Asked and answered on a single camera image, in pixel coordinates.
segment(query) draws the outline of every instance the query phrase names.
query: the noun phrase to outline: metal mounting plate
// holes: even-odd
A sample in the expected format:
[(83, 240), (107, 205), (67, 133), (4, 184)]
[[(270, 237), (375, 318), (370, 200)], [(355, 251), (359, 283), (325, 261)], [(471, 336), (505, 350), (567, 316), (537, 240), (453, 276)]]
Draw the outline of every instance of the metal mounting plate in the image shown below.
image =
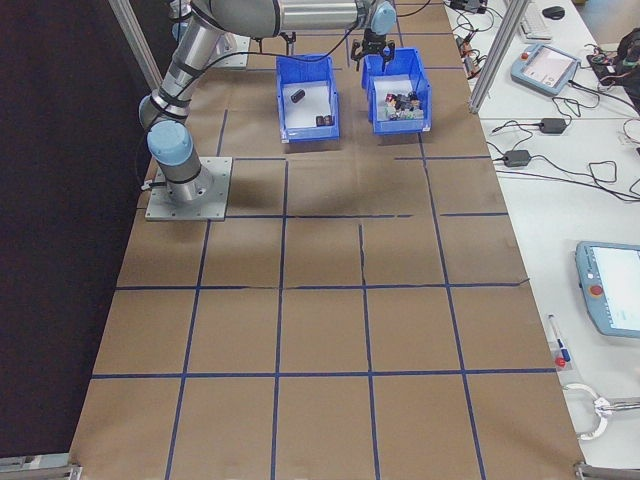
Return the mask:
[[(227, 213), (233, 159), (231, 157), (201, 157), (200, 163), (213, 175), (213, 186), (209, 191), (191, 205), (178, 205), (173, 202), (166, 188), (156, 187), (149, 197), (149, 205), (145, 215), (147, 220), (162, 222), (224, 220)], [(155, 182), (164, 181), (164, 174), (158, 169)]]
[[(251, 39), (249, 37), (241, 37), (240, 35), (233, 35), (236, 39), (236, 52), (248, 52)], [(213, 68), (223, 68), (230, 70), (241, 70), (247, 68), (248, 55), (234, 55), (233, 57), (225, 58), (216, 63)]]

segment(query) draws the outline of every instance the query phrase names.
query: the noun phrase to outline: dark wall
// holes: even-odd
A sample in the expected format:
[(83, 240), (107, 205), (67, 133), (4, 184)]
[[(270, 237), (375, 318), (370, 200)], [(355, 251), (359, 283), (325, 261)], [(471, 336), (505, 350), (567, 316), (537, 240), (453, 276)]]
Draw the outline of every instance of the dark wall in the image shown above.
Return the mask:
[[(69, 450), (135, 212), (146, 87), (105, 0), (5, 0), (0, 25), (1, 458)], [(154, 45), (162, 71), (174, 46)]]

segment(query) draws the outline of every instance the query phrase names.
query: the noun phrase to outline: red button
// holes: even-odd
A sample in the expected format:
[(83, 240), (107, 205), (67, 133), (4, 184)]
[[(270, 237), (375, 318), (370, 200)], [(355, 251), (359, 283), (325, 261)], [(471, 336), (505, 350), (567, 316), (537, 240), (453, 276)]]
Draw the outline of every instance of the red button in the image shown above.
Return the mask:
[(602, 289), (602, 287), (600, 285), (592, 285), (592, 286), (589, 287), (589, 292), (594, 297), (599, 297), (600, 295), (602, 295), (604, 293), (604, 290)]

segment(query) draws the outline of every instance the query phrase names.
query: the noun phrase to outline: blue plastic bin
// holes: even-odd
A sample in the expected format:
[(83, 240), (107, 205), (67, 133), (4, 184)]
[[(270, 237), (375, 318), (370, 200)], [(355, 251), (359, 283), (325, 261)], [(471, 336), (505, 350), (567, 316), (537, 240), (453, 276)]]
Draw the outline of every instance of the blue plastic bin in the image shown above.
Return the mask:
[[(377, 105), (379, 100), (376, 95), (374, 80), (377, 77), (391, 77), (396, 75), (407, 75), (409, 77), (411, 88), (416, 92), (422, 104), (424, 118), (411, 120), (378, 120)], [(420, 54), (415, 48), (396, 49), (395, 58), (387, 64), (384, 72), (382, 71), (382, 58), (380, 56), (366, 56), (364, 58), (364, 69), (362, 72), (362, 88), (367, 92), (369, 121), (373, 124), (373, 133), (376, 135), (418, 133), (431, 130), (431, 84), (422, 65)]]
[[(297, 57), (276, 59), (276, 86), (278, 89), (278, 113), (280, 115), (280, 138), (282, 143), (308, 142), (314, 140), (335, 140), (340, 138), (340, 109), (338, 103), (338, 90), (333, 74), (333, 61), (331, 57), (323, 58), (317, 62), (300, 62), (295, 58), (314, 60), (323, 57), (320, 54), (298, 55)], [(304, 84), (312, 82), (326, 82), (328, 107), (333, 116), (332, 126), (287, 126), (285, 102), (290, 102), (290, 95), (285, 95), (287, 85)], [(305, 108), (305, 99), (296, 104), (295, 108)], [(318, 112), (310, 111), (306, 117), (315, 122)]]

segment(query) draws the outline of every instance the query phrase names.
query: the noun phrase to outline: pen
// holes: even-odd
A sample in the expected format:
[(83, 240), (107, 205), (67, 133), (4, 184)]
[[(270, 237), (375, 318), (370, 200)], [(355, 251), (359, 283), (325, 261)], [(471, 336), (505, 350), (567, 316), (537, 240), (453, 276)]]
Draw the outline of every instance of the pen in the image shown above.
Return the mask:
[(564, 346), (562, 342), (562, 338), (560, 337), (560, 330), (556, 325), (556, 317), (553, 314), (549, 315), (549, 323), (551, 324), (551, 329), (553, 330), (553, 334), (556, 337), (556, 341), (558, 342), (558, 346), (560, 347), (560, 353), (562, 354), (562, 358), (564, 358), (565, 362), (571, 361), (571, 356), (569, 355), (569, 350)]

